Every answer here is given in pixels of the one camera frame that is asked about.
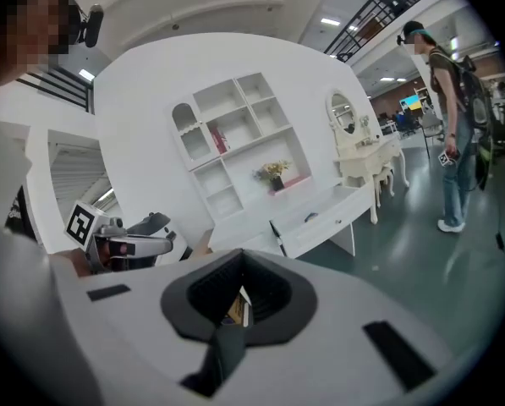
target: white sneaker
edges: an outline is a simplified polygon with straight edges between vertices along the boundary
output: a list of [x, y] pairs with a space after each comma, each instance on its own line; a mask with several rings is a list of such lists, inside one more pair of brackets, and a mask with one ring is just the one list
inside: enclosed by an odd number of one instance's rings
[[464, 222], [462, 224], [458, 225], [457, 227], [451, 227], [451, 226], [448, 226], [444, 222], [444, 220], [438, 220], [437, 226], [444, 233], [461, 233], [464, 229]]

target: small flower arrangement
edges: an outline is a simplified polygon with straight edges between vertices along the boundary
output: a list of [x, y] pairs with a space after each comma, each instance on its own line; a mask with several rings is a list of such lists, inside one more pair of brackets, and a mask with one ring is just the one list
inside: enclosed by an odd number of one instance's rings
[[264, 164], [262, 168], [254, 172], [254, 176], [258, 180], [274, 180], [280, 178], [284, 170], [288, 170], [292, 163], [290, 161], [269, 162]]

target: white stool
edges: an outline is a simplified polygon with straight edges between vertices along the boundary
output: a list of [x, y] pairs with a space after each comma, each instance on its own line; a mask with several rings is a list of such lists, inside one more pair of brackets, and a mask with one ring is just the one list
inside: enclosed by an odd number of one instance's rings
[[380, 183], [386, 183], [386, 180], [389, 182], [389, 194], [391, 197], [395, 195], [393, 192], [393, 167], [391, 163], [386, 164], [381, 172], [375, 174], [374, 176], [374, 193], [376, 196], [376, 206], [380, 207], [380, 194], [381, 194], [381, 185]]

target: tag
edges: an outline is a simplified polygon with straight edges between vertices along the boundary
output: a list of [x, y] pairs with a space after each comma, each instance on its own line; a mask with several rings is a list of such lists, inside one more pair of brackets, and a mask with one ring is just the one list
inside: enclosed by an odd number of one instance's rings
[[444, 151], [440, 155], [438, 155], [438, 161], [440, 161], [440, 165], [442, 167], [452, 164], [452, 160], [449, 159], [449, 156], [447, 156], [446, 151]]

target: jeans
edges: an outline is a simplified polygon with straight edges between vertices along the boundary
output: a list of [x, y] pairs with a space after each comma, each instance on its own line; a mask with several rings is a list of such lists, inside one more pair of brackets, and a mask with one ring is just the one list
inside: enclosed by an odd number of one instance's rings
[[[444, 128], [447, 129], [447, 114], [443, 116]], [[454, 164], [444, 167], [444, 222], [449, 227], [460, 226], [465, 222], [469, 208], [470, 183], [474, 169], [474, 152], [470, 127], [466, 116], [459, 112], [457, 117], [457, 137], [455, 144], [461, 156]]]

